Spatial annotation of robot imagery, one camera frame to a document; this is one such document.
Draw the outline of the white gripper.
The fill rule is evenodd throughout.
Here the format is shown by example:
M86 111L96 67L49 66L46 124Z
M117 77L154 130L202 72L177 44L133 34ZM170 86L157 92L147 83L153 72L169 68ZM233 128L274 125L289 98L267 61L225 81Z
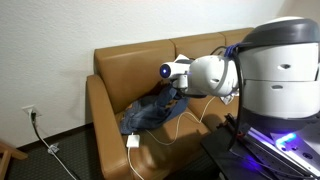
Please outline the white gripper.
M188 76L180 75L174 82L173 87L180 90L186 90L188 88Z

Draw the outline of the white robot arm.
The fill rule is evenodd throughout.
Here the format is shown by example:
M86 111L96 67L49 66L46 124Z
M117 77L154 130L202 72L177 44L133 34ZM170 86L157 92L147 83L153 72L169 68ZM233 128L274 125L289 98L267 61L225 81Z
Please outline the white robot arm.
M239 95L228 152L278 180L319 180L319 154L299 131L319 120L319 27L312 19L266 22L223 55L180 55L160 66L162 78L189 97Z

